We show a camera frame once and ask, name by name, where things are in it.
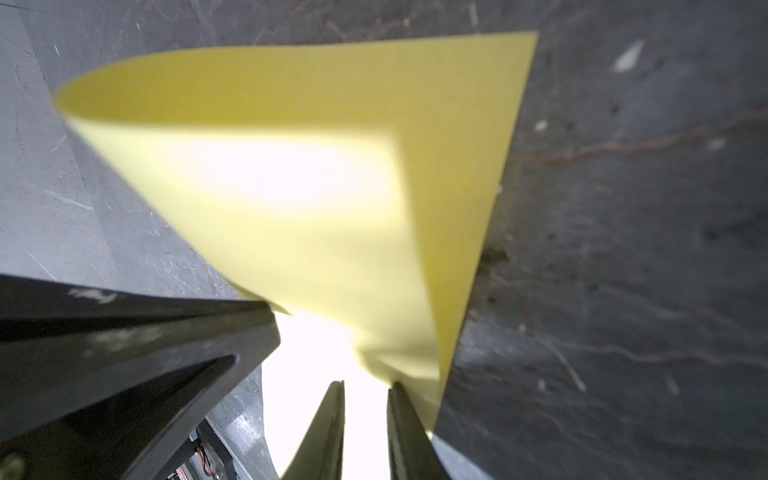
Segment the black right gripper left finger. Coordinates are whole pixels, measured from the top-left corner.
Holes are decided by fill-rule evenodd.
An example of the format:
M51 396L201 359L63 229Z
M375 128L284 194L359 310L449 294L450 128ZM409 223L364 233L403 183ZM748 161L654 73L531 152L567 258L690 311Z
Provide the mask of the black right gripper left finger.
M345 385L330 383L282 480L339 480L342 477Z

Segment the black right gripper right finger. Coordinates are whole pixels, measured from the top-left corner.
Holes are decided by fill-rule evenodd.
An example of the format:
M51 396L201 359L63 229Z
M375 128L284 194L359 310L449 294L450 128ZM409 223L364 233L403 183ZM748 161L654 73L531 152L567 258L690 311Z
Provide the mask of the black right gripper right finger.
M392 480L451 479L400 382L388 391L387 434Z

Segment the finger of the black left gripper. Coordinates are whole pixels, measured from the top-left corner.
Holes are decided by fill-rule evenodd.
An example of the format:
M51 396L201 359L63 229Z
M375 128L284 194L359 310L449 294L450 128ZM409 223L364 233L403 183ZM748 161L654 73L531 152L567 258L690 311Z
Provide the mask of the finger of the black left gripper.
M278 343L258 301L3 276L1 475L164 478L190 433Z

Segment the yellow square paper sheet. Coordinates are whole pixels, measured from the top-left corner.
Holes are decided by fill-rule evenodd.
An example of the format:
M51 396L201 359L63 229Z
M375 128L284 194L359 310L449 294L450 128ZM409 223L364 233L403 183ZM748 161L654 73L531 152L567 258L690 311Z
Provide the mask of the yellow square paper sheet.
M342 475L390 475L387 393L433 429L534 32L169 51L61 87L68 127L281 336L262 368L285 473L345 384Z

